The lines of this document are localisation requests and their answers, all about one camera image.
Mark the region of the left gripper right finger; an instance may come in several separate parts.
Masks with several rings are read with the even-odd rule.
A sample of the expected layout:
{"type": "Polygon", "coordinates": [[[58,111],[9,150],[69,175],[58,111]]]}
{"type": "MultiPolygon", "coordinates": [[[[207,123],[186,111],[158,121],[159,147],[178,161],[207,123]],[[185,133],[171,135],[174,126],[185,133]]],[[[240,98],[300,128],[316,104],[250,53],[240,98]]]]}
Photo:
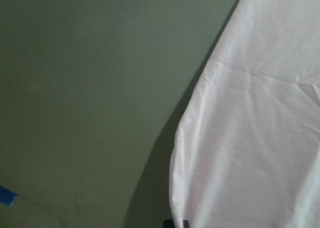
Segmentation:
{"type": "Polygon", "coordinates": [[[183,228],[190,228],[190,224],[188,220],[183,220],[182,225],[183,225],[183,228]]]}

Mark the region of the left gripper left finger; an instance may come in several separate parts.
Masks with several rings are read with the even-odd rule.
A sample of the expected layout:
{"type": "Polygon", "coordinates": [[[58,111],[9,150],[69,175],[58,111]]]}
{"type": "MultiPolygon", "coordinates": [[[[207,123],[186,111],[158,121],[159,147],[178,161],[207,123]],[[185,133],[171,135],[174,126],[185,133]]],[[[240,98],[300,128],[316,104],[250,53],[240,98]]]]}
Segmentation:
{"type": "Polygon", "coordinates": [[[163,221],[163,228],[175,228],[174,221],[172,219],[166,219],[163,221]]]}

